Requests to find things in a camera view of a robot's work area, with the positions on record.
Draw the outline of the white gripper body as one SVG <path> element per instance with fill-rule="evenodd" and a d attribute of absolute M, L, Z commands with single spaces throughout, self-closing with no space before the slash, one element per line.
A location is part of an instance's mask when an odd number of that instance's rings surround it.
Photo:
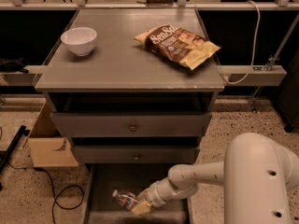
<path fill-rule="evenodd" d="M 146 200 L 147 202 L 155 208 L 160 208 L 165 205 L 165 200 L 159 194 L 159 181 L 151 184 L 146 191 Z"/>

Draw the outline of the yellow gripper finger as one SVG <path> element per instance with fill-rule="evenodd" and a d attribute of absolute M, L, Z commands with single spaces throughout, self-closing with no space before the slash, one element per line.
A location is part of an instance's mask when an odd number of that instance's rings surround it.
<path fill-rule="evenodd" d="M 147 201 L 142 201 L 141 203 L 136 204 L 132 209 L 131 212 L 137 216 L 142 216 L 151 211 L 151 204 Z"/>
<path fill-rule="evenodd" d="M 145 199 L 146 196 L 147 196 L 147 194 L 148 194 L 148 191 L 149 191 L 149 189 L 144 189 L 144 190 L 142 190 L 142 191 L 136 196 L 136 198 L 137 198 L 138 200 Z"/>

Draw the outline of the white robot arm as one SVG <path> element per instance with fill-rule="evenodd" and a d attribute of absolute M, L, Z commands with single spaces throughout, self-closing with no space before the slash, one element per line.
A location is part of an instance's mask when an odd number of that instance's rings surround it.
<path fill-rule="evenodd" d="M 141 216 L 189 198 L 200 183 L 224 187 L 225 224 L 292 224 L 287 191 L 299 185 L 299 157 L 264 135 L 242 133 L 223 161 L 173 166 L 139 194 L 132 212 Z"/>

